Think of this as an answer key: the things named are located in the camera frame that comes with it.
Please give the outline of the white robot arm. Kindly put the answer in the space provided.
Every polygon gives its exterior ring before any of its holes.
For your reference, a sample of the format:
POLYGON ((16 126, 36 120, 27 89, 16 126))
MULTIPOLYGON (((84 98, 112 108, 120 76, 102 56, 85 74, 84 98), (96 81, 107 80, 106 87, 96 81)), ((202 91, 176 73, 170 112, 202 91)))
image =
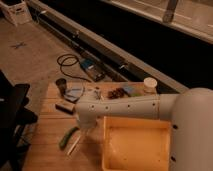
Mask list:
POLYGON ((169 171, 213 171, 213 90, 101 100, 87 91, 75 106, 78 124, 90 128, 99 116, 169 121, 169 171))

